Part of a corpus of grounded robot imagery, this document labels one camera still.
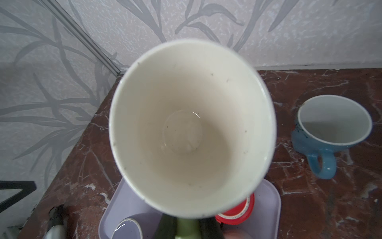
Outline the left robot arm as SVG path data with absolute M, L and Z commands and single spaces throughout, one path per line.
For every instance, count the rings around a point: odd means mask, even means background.
M 1 190 L 14 189 L 20 189 L 20 191 L 1 202 L 1 213 L 34 192 L 37 187 L 34 181 L 1 181 Z M 57 207 L 53 207 L 49 211 L 48 216 L 48 229 L 44 238 L 65 239 L 64 205 L 61 204 Z

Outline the pink patterned mug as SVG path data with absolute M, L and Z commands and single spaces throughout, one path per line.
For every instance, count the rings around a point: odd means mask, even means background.
M 225 239 L 253 239 L 247 232 L 243 230 L 226 230 L 223 231 Z

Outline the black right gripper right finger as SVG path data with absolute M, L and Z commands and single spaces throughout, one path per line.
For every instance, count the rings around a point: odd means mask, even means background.
M 224 239 L 220 224 L 215 217 L 199 219 L 202 239 Z

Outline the blue mug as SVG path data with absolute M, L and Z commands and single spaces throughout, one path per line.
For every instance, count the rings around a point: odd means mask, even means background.
M 293 149 L 306 156 L 311 171 L 320 179 L 335 176 L 336 152 L 365 140 L 373 122 L 359 103 L 336 95 L 320 95 L 299 108 L 291 132 Z

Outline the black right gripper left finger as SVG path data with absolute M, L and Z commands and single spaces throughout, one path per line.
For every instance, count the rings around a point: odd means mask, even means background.
M 153 239 L 175 239 L 177 235 L 177 222 L 178 219 L 176 217 L 162 214 Z

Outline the light green mug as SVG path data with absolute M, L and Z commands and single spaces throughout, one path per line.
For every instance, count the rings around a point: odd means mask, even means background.
M 193 219 L 177 219 L 175 239 L 201 239 L 200 223 Z

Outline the white mug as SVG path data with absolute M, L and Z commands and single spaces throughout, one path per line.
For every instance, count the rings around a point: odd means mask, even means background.
M 116 165 L 152 208 L 201 219 L 259 186 L 272 162 L 276 114 L 258 72 L 199 39 L 162 43 L 122 77 L 109 114 Z

